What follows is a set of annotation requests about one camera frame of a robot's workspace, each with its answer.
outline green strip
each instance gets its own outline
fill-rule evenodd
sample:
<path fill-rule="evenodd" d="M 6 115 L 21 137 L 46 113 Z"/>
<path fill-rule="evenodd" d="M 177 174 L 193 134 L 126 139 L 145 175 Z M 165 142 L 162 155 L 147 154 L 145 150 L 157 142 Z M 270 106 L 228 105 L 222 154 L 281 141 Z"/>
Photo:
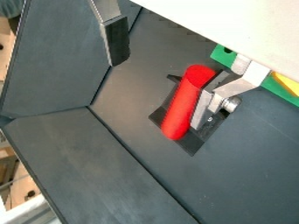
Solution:
<path fill-rule="evenodd" d="M 224 45 L 217 45 L 210 57 L 216 59 L 224 66 L 232 68 L 238 54 L 236 52 L 226 52 L 225 48 L 226 47 Z"/>
<path fill-rule="evenodd" d="M 276 95 L 281 96 L 289 102 L 292 102 L 297 107 L 299 107 L 299 97 L 293 96 L 282 85 L 276 81 L 274 77 L 270 75 L 266 77 L 262 87 L 266 88 Z"/>

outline red object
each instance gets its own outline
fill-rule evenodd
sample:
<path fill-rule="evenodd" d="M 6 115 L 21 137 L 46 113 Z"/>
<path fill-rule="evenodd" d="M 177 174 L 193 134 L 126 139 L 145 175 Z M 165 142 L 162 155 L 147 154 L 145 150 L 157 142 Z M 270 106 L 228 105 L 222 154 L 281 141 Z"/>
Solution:
<path fill-rule="evenodd" d="M 179 140 L 191 127 L 193 112 L 202 89 L 216 74 L 216 71 L 201 65 L 190 66 L 186 70 L 162 124 L 163 134 L 173 140 Z"/>

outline black surface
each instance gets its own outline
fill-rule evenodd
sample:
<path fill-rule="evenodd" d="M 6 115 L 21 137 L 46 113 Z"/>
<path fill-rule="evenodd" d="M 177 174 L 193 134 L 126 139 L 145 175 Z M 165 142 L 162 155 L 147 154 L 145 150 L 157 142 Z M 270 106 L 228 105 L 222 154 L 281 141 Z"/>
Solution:
<path fill-rule="evenodd" d="M 69 223 L 198 223 L 87 108 L 17 119 L 5 133 Z"/>
<path fill-rule="evenodd" d="M 175 27 L 143 13 L 130 61 L 111 71 L 91 108 L 202 223 L 298 223 L 298 108 L 250 91 L 194 157 L 149 120 L 174 87 L 167 74 L 183 75 L 193 63 L 216 67 L 216 45 Z"/>
<path fill-rule="evenodd" d="M 119 1 L 131 27 L 141 7 Z M 90 105 L 109 70 L 99 22 L 83 0 L 29 0 L 2 97 L 2 115 Z"/>

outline black panel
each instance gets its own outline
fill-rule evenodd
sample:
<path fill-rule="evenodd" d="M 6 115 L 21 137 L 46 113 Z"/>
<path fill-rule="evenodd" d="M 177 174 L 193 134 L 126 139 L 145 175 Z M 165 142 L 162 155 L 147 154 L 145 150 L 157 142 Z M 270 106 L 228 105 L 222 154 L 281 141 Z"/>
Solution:
<path fill-rule="evenodd" d="M 167 74 L 193 63 L 216 67 L 216 45 L 150 13 L 131 34 L 130 61 L 111 71 L 93 110 L 204 223 L 297 223 L 299 109 L 262 88 L 250 91 L 190 157 L 149 116 L 174 87 Z"/>
<path fill-rule="evenodd" d="M 103 29 L 107 38 L 109 63 L 115 67 L 130 57 L 127 17 L 122 16 L 109 20 L 101 29 Z"/>
<path fill-rule="evenodd" d="M 17 119 L 5 133 L 69 223 L 197 223 L 90 110 Z"/>
<path fill-rule="evenodd" d="M 141 7 L 122 0 L 121 10 L 131 26 Z M 26 1 L 2 115 L 33 116 L 90 105 L 107 70 L 107 51 L 89 1 Z"/>

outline white panel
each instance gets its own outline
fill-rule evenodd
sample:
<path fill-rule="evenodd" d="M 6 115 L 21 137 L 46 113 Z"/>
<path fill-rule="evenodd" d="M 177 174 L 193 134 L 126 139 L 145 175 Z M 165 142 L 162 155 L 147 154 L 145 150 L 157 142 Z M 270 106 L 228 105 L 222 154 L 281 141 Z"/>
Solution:
<path fill-rule="evenodd" d="M 133 0 L 299 81 L 298 0 Z"/>

